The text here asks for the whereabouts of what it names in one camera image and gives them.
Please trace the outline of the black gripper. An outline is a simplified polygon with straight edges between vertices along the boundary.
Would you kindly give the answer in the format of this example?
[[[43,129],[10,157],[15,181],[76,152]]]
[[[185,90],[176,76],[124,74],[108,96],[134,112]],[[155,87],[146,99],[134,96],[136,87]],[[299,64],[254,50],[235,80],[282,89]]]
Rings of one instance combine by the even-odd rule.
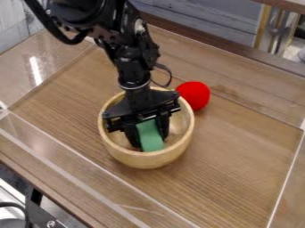
[[[168,137],[168,119],[179,111],[179,93],[152,88],[149,84],[120,85],[122,99],[102,111],[102,120],[109,133],[124,131],[134,148],[140,147],[134,125],[155,119],[161,139]]]

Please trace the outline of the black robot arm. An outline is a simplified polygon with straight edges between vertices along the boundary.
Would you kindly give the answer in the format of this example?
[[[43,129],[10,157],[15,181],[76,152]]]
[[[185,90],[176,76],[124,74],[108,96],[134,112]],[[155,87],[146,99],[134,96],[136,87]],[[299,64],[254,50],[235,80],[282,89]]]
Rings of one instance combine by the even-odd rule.
[[[90,37],[116,68],[124,97],[102,112],[106,130],[122,132],[138,149],[142,128],[163,141],[169,116],[179,111],[179,94],[149,86],[151,71],[161,66],[159,46],[136,7],[129,0],[47,0],[46,17],[61,42],[73,44]]]

